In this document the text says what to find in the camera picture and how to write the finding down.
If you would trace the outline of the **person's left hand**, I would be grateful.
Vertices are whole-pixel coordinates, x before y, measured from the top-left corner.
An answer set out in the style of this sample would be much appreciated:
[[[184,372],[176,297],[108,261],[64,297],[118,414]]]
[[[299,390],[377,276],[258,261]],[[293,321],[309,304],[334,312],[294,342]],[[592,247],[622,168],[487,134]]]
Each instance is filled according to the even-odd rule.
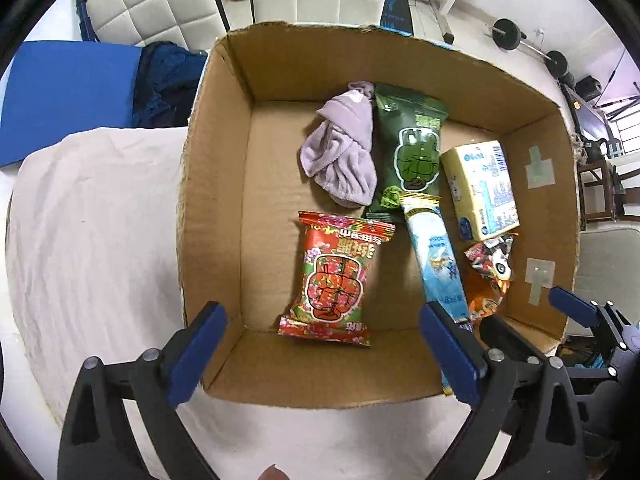
[[[276,464],[272,464],[260,474],[258,480],[290,480],[290,477]]]

